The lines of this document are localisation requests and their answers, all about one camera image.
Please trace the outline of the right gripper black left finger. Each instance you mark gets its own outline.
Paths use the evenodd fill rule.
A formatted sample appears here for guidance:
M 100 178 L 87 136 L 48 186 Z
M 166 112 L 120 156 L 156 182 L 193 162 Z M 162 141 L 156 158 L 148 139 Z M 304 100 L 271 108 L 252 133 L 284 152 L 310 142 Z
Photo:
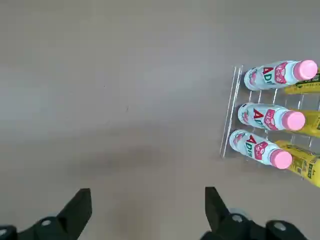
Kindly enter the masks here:
M 40 219 L 17 232 L 13 225 L 0 226 L 2 240 L 77 240 L 92 216 L 89 188 L 81 188 L 56 216 Z

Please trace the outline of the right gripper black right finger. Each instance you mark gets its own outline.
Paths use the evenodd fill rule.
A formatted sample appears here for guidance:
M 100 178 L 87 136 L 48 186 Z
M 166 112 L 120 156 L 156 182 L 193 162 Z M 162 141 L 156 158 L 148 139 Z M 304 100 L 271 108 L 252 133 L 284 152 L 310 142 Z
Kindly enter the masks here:
M 305 240 L 305 235 L 292 223 L 270 220 L 258 225 L 242 213 L 228 210 L 215 187 L 205 188 L 205 214 L 211 228 L 202 240 Z

